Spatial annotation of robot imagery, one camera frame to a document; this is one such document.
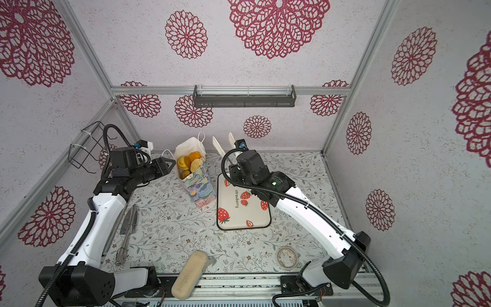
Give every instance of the strawberry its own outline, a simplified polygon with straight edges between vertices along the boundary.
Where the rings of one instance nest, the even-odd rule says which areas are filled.
[[[223,208],[218,208],[218,220],[223,224],[225,222],[228,222],[228,219],[230,216],[228,215],[227,210]]]
[[[249,192],[245,191],[244,193],[241,194],[241,199],[248,199],[250,198]]]
[[[261,201],[261,209],[267,210],[269,208],[270,204],[268,204],[267,201],[262,200]]]

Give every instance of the yellow fruit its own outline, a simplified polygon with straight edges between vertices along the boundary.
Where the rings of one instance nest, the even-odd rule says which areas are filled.
[[[191,172],[190,172],[190,171],[185,170],[185,171],[183,172],[183,177],[182,177],[181,179],[184,179],[184,178],[188,177],[190,174],[191,174]]]
[[[179,157],[177,159],[177,167],[182,170],[188,170],[191,167],[191,160],[186,156]]]
[[[197,170],[199,168],[199,166],[202,165],[202,164],[203,164],[203,158],[195,159],[191,163],[191,173],[194,172],[195,170]]]
[[[199,151],[195,151],[189,154],[189,160],[191,160],[191,162],[199,158],[201,158],[201,154],[199,153]]]

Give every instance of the large red flower pattern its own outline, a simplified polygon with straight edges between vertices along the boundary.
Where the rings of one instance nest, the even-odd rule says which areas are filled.
[[[488,272],[469,271],[467,275],[460,275],[453,286],[453,307],[491,306],[491,276]]]
[[[71,74],[70,32],[49,0],[3,0],[0,5],[0,66],[28,85],[63,83]]]
[[[332,80],[323,86],[347,87],[349,84],[346,81]],[[310,108],[317,115],[329,116],[337,113],[343,99],[343,95],[314,95],[310,98]]]
[[[370,223],[378,230],[388,230],[394,223],[394,205],[389,195],[382,190],[373,190],[365,205]]]
[[[121,86],[146,86],[140,82],[125,82]],[[160,112],[160,100],[157,95],[120,95],[121,103],[131,113],[140,117],[154,117]]]
[[[457,84],[455,131],[464,136],[467,150],[478,152],[491,167],[491,31],[486,44],[467,61],[464,78]]]
[[[18,233],[26,245],[46,247],[63,237],[75,216],[75,203],[70,192],[55,187]]]
[[[181,122],[195,128],[208,125],[213,118],[212,108],[196,108],[191,95],[180,97],[174,111]]]
[[[228,0],[230,21],[257,56],[286,57],[312,40],[329,11],[328,0]]]
[[[3,294],[3,290],[5,289],[5,274],[1,271],[1,266],[0,266],[0,302],[1,302],[1,295]]]
[[[109,147],[111,150],[115,150],[117,148],[113,144],[109,144]],[[99,153],[99,166],[101,167],[101,169],[104,168],[104,164],[106,164],[107,158],[108,156],[106,155],[106,149],[105,148],[101,149],[101,152]]]
[[[167,42],[183,58],[197,58],[205,52],[208,37],[198,17],[185,11],[170,15],[165,25]]]
[[[244,122],[244,132],[250,138],[260,139],[271,131],[271,122],[264,116],[251,116]]]
[[[367,114],[356,113],[346,129],[346,144],[351,153],[359,155],[367,149],[372,137],[372,123]]]
[[[433,61],[436,34],[432,28],[422,27],[402,41],[392,61],[392,78],[398,85],[418,80]]]

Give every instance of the leaf pattern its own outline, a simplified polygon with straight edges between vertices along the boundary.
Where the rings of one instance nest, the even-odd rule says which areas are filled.
[[[345,225],[320,153],[261,153],[271,171],[290,176],[302,191],[335,221]],[[207,155],[209,174],[217,188],[221,156]],[[108,272],[137,266],[155,266],[158,274],[178,273],[195,250],[215,257],[208,273],[284,272],[276,253],[284,246],[297,252],[297,268],[326,255],[312,235],[287,214],[271,208],[267,228],[219,230],[216,201],[198,209],[174,172],[147,187],[136,189],[129,203],[139,206],[138,226],[128,244],[128,256],[115,266],[124,236],[119,229],[102,269]]]

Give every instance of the metal handle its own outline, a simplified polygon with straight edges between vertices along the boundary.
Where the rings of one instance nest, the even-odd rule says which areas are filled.
[[[123,243],[121,244],[121,247],[118,249],[118,254],[116,256],[116,263],[115,263],[115,265],[117,266],[124,264],[124,258],[128,254],[126,246],[128,244],[128,240],[132,232],[133,232],[133,225],[130,225],[128,227],[128,230],[126,230],[126,235],[124,237]]]

